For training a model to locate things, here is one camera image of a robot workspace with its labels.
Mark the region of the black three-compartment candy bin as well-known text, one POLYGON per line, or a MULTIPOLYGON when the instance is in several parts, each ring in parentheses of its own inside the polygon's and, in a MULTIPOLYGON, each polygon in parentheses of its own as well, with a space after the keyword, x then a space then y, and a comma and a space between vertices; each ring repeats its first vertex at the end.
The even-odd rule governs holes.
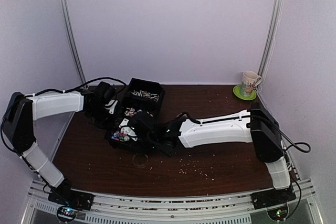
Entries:
POLYGON ((115 149, 120 148, 142 154, 149 153, 155 147, 155 144, 148 139, 148 135, 154 131, 158 122, 157 118, 162 107, 164 96, 165 91, 158 82, 132 78, 121 99, 121 104, 117 107, 117 111, 115 113, 118 116, 116 127, 106 133, 105 139, 115 149), (157 93, 160 96, 160 99, 158 102, 154 102, 149 99, 136 97, 131 94, 132 90, 143 90, 151 93, 157 93), (137 113, 133 117, 130 117, 124 115, 126 108, 141 109, 143 111, 137 113), (138 140, 136 142, 132 140, 127 142, 118 142, 110 139, 114 132, 119 132, 119 125, 123 119, 129 120, 128 126, 132 127, 138 136, 138 140))

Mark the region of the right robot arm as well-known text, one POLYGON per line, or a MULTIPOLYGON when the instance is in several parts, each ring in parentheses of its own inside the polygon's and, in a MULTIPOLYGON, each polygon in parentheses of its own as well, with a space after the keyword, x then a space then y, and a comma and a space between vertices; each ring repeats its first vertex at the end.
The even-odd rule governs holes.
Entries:
POLYGON ((164 124, 143 111, 130 118, 127 127, 131 137, 148 141, 167 155, 173 152, 176 141, 185 148, 252 143, 257 159, 266 165, 272 179, 271 202, 279 204, 289 196, 291 182, 279 124, 260 103, 253 103, 248 110, 214 118, 194 119, 182 112, 164 124))

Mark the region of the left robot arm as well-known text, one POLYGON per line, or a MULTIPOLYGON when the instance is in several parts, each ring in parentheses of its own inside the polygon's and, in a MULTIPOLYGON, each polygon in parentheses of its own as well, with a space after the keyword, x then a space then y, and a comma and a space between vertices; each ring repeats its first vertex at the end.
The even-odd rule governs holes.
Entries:
POLYGON ((64 205, 71 205, 76 197, 63 173, 52 163, 51 138, 66 124, 66 118, 83 112, 99 126, 106 126, 113 115, 113 106, 120 90, 106 82, 86 89, 47 89, 38 93, 13 93, 1 120, 4 145, 22 159, 33 173, 46 184, 56 188, 54 194, 64 205))

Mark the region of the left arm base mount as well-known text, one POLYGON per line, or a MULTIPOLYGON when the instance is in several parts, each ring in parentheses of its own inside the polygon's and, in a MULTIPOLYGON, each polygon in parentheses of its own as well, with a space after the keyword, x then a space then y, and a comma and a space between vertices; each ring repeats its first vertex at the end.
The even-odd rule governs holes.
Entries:
POLYGON ((56 217, 60 223, 70 223, 76 219, 83 210, 91 210, 94 195, 72 189, 72 184, 65 178, 59 186, 52 186, 43 178, 44 193, 48 194, 48 200, 59 204, 56 217))

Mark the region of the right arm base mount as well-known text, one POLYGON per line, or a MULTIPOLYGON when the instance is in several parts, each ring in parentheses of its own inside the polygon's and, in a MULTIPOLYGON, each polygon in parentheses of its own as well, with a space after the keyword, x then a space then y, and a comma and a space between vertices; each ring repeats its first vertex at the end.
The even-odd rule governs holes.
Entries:
POLYGON ((293 186, 281 190, 265 190, 251 194, 254 209, 267 209, 268 217, 279 222, 285 222, 297 211, 302 200, 302 189, 298 185, 299 197, 293 186))

